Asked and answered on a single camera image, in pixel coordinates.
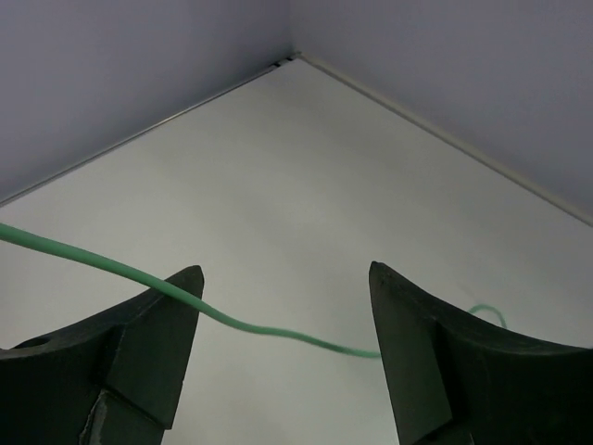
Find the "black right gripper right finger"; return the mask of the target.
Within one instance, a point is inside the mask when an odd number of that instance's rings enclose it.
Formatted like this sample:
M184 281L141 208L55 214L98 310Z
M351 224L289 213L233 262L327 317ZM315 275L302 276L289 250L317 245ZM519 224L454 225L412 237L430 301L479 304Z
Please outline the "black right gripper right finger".
M591 442L591 350L486 322L381 262L369 288L400 443Z

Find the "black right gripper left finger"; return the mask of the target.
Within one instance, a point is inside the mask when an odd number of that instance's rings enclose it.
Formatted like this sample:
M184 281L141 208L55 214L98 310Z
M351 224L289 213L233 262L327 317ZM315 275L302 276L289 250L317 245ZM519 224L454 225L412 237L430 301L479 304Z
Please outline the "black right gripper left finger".
M159 444L199 312L155 289L1 352L4 444Z

